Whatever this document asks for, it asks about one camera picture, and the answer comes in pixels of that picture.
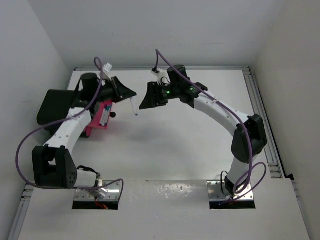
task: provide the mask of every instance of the wall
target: wall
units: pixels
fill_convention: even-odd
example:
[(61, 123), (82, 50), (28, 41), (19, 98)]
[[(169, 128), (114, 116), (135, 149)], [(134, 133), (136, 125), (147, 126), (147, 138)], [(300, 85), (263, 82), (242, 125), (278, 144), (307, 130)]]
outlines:
[(155, 49), (189, 66), (251, 65), (284, 0), (28, 0), (72, 68), (98, 55), (151, 66)]
[[(3, 0), (0, 7), (0, 240), (8, 238), (24, 182), (15, 167), (19, 142), (37, 126), (36, 116), (51, 88), (66, 88), (70, 72), (27, 0)], [(33, 179), (31, 151), (44, 133), (22, 147), (23, 172)]]
[(287, 172), (292, 172), (312, 239), (320, 239), (320, 2), (287, 0), (255, 75)]

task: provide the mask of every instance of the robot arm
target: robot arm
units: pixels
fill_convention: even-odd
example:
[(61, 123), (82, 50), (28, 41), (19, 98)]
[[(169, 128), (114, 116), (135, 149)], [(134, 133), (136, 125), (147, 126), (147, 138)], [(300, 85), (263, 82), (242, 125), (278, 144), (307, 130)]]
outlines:
[[(188, 78), (185, 66), (176, 65), (174, 68)], [(231, 169), (225, 177), (225, 188), (233, 195), (235, 183), (249, 169), (248, 142), (239, 121), (218, 104), (217, 100), (208, 98), (208, 96), (181, 78), (172, 68), (166, 71), (167, 74), (161, 69), (153, 69), (152, 71), (158, 76), (158, 81), (148, 83), (146, 96), (139, 107), (141, 110), (165, 106), (168, 100), (179, 98), (181, 102), (213, 118), (233, 136), (231, 151), (234, 159)], [(167, 76), (170, 82), (163, 83), (162, 79), (167, 78)], [(195, 84), (216, 99), (216, 97), (208, 91), (206, 86), (199, 82)], [(262, 118), (257, 114), (249, 116), (248, 114), (233, 109), (225, 103), (223, 104), (235, 112), (242, 122), (244, 122), (250, 136), (253, 156), (255, 157), (261, 153), (267, 144)]]
[[(100, 102), (112, 100), (113, 103), (118, 103), (137, 95), (134, 91), (125, 87), (116, 76), (111, 78), (103, 76), (103, 78), (106, 78), (105, 85), (100, 88), (93, 105), (78, 117), (71, 117), (70, 120), (64, 121), (57, 130), (47, 129), (53, 134), (52, 138), (43, 146), (36, 146), (33, 149), (34, 180), (38, 186), (72, 189), (94, 187), (97, 184), (97, 178), (99, 177), (97, 172), (83, 166), (76, 168), (71, 157), (73, 148), (84, 129), (98, 112)], [(80, 81), (83, 85), (81, 91), (79, 91)], [(74, 116), (86, 109), (86, 106), (96, 94), (98, 82), (99, 79), (95, 73), (86, 73), (81, 76), (75, 91), (48, 91), (38, 113), (38, 123), (40, 124), (39, 121), (42, 120), (42, 125), (45, 125), (64, 119), (67, 116)], [(56, 105), (61, 99), (64, 100), (60, 105)]]

